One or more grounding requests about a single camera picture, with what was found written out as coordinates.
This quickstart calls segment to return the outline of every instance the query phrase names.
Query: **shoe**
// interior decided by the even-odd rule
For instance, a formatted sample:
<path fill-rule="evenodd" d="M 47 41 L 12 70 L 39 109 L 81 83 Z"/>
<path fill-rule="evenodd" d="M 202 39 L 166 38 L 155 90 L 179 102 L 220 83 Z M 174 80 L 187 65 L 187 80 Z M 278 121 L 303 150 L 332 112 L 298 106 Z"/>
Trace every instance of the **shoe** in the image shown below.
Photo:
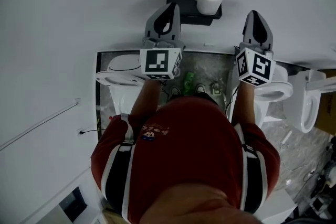
<path fill-rule="evenodd" d="M 200 93 L 200 92 L 205 92 L 206 93 L 205 86 L 203 84 L 198 84 L 196 86 L 196 93 Z"/>
<path fill-rule="evenodd" d="M 170 96 L 174 96 L 174 95 L 181 95 L 181 91 L 177 86 L 173 86 L 170 88 Z"/>

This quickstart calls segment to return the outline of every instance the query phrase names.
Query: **toilet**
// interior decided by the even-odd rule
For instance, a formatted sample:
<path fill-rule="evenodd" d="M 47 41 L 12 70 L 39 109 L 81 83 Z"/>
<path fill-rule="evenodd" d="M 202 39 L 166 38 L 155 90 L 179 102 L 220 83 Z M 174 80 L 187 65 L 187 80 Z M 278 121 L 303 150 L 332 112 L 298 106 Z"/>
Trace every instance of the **toilet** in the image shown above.
<path fill-rule="evenodd" d="M 131 114 L 145 78 L 141 73 L 140 55 L 117 56 L 111 60 L 107 71 L 96 74 L 96 80 L 109 87 L 116 115 Z"/>
<path fill-rule="evenodd" d="M 233 91 L 229 98 L 234 93 L 235 89 L 239 84 L 237 66 L 234 66 L 232 74 L 232 85 L 234 86 Z M 279 102 L 291 97 L 293 94 L 293 87 L 290 82 L 288 82 L 287 70 L 276 64 L 274 69 L 274 74 L 272 82 L 266 85 L 255 87 L 255 100 L 254 100 L 254 113 L 256 119 L 256 125 L 262 126 L 265 116 L 269 107 L 270 102 Z M 234 109 L 234 103 L 236 101 L 237 94 L 233 97 L 232 104 L 227 112 L 228 119 L 232 120 L 232 114 Z"/>
<path fill-rule="evenodd" d="M 286 122 L 308 133 L 315 124 L 321 94 L 336 91 L 336 77 L 326 79 L 326 74 L 316 70 L 301 71 L 290 76 L 294 94 L 283 102 Z"/>

